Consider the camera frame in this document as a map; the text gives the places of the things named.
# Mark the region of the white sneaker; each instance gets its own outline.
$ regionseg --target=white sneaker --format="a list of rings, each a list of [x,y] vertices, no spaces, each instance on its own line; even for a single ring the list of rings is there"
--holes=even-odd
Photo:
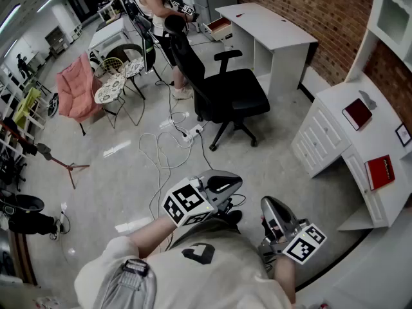
[[[193,97],[193,88],[190,85],[187,85],[182,89],[175,88],[172,96],[175,100],[187,100],[188,98]]]

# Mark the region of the book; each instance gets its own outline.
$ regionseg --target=book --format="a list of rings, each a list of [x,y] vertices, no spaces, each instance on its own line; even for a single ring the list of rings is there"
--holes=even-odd
[[[372,117],[372,112],[360,98],[344,108],[342,113],[355,130],[361,128]]]
[[[365,163],[371,190],[376,190],[395,180],[389,155]]]

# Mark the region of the white t-shirt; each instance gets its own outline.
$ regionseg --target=white t-shirt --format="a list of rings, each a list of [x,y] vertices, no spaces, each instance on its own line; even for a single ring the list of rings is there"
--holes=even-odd
[[[152,19],[152,23],[153,23],[153,34],[158,35],[158,36],[163,36],[163,23],[164,23],[164,19],[161,17],[157,17],[152,10],[147,6],[147,5],[143,5],[142,2],[140,0],[135,0],[138,7],[140,8],[140,10],[148,17],[150,17]]]
[[[83,309],[92,308],[107,274],[137,257],[138,249],[130,238],[112,239],[75,280]],[[190,237],[146,261],[157,280],[155,309],[292,308],[278,282],[268,279],[254,247],[243,236],[227,230],[213,232],[212,237]]]

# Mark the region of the red brick wall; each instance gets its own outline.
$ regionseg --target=red brick wall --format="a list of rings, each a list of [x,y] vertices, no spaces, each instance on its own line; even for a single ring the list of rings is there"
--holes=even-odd
[[[310,65],[329,84],[342,82],[355,59],[373,0],[240,0],[256,2],[313,35],[319,46]]]
[[[412,132],[412,73],[381,41],[372,53],[365,74],[385,95],[399,118]]]

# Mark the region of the pink armchair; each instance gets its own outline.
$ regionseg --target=pink armchair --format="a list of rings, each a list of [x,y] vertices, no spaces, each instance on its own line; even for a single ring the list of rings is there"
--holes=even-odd
[[[102,109],[95,103],[95,92],[102,86],[93,76],[88,55],[84,52],[66,69],[57,74],[59,113],[76,120],[84,132],[81,122]]]

